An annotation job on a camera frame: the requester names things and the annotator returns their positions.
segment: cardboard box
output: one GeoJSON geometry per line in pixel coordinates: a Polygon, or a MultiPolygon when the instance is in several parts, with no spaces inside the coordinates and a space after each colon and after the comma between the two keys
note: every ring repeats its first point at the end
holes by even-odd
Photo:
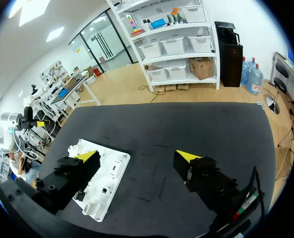
{"type": "Polygon", "coordinates": [[[213,76],[213,60],[208,57],[189,58],[190,71],[198,79],[210,78],[213,76]]]}
{"type": "Polygon", "coordinates": [[[75,78],[72,78],[69,82],[67,82],[63,87],[65,88],[65,89],[70,89],[70,88],[72,88],[74,85],[76,85],[77,84],[77,81],[76,81],[76,79],[75,78]]]}
{"type": "Polygon", "coordinates": [[[94,71],[93,71],[93,68],[91,66],[89,66],[88,68],[86,68],[85,70],[88,71],[88,74],[89,74],[89,77],[93,76],[94,75],[94,71]]]}
{"type": "Polygon", "coordinates": [[[65,77],[62,79],[62,82],[63,82],[63,83],[66,83],[66,82],[68,82],[69,80],[70,80],[70,76],[67,75],[67,76],[65,76],[65,77]]]}
{"type": "Polygon", "coordinates": [[[177,89],[177,85],[176,84],[168,84],[168,85],[166,85],[166,91],[176,90],[176,89],[177,89]]]}
{"type": "Polygon", "coordinates": [[[165,91],[165,85],[158,85],[153,87],[155,92],[164,92],[165,91]]]}
{"type": "Polygon", "coordinates": [[[178,84],[178,89],[188,89],[189,83],[178,84]]]}

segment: desk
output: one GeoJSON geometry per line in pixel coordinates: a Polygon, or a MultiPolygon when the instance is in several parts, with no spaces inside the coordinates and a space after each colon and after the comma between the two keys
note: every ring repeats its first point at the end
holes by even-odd
{"type": "MultiPolygon", "coordinates": [[[[83,215],[74,201],[56,214],[78,226],[128,236],[194,238],[207,232],[216,215],[188,191],[173,168],[176,149],[211,156],[224,174],[237,179],[241,190],[257,166],[268,211],[275,183],[275,148],[267,116],[257,104],[77,108],[51,144],[39,172],[41,179],[79,138],[126,151],[131,160],[102,223],[83,215]]],[[[252,224],[260,216],[258,207],[250,217],[252,224]]]]}
{"type": "Polygon", "coordinates": [[[87,90],[87,92],[91,95],[91,97],[93,98],[93,100],[88,100],[88,101],[83,101],[83,102],[78,102],[77,105],[79,106],[81,103],[91,103],[91,102],[96,102],[98,106],[101,106],[102,104],[100,103],[100,101],[98,100],[98,98],[95,96],[95,94],[92,92],[92,90],[89,88],[88,84],[86,83],[86,80],[88,78],[85,76],[83,79],[79,80],[77,82],[76,85],[74,85],[72,88],[70,88],[68,90],[68,92],[63,96],[63,97],[59,97],[57,96],[51,103],[54,104],[57,109],[66,117],[69,118],[69,116],[63,111],[61,110],[61,108],[58,106],[58,103],[65,101],[73,110],[75,109],[75,106],[73,103],[70,103],[67,98],[75,91],[76,88],[78,88],[81,84],[83,84],[84,88],[87,90]]]}

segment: glass door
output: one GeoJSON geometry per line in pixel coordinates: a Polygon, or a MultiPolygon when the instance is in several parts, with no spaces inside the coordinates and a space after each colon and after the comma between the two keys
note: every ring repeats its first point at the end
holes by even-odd
{"type": "Polygon", "coordinates": [[[86,26],[81,31],[81,36],[104,71],[132,63],[106,13],[99,15],[86,26]]]}
{"type": "Polygon", "coordinates": [[[89,66],[97,67],[103,72],[80,35],[77,35],[70,42],[69,46],[73,51],[73,65],[75,67],[77,66],[81,71],[89,66]]]}

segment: person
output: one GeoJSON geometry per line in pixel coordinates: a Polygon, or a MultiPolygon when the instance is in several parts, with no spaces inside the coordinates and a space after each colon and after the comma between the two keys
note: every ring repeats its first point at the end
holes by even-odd
{"type": "Polygon", "coordinates": [[[32,160],[30,162],[30,169],[26,172],[23,168],[24,159],[21,153],[8,153],[8,155],[9,166],[17,178],[22,178],[27,183],[32,183],[37,177],[41,165],[37,161],[32,160]]]}

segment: water bottle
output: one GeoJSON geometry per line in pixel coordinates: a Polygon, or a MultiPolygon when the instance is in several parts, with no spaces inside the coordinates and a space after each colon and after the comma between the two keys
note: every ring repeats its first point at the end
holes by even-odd
{"type": "Polygon", "coordinates": [[[263,74],[259,69],[259,64],[257,63],[249,72],[249,79],[246,88],[250,93],[257,95],[261,90],[262,82],[263,74]]]}
{"type": "Polygon", "coordinates": [[[248,63],[248,71],[251,70],[251,68],[255,67],[255,57],[252,57],[252,61],[248,63]]]}
{"type": "Polygon", "coordinates": [[[248,70],[249,70],[249,65],[245,61],[245,57],[243,57],[243,62],[242,62],[242,75],[241,75],[241,86],[245,86],[247,84],[248,70]]]}

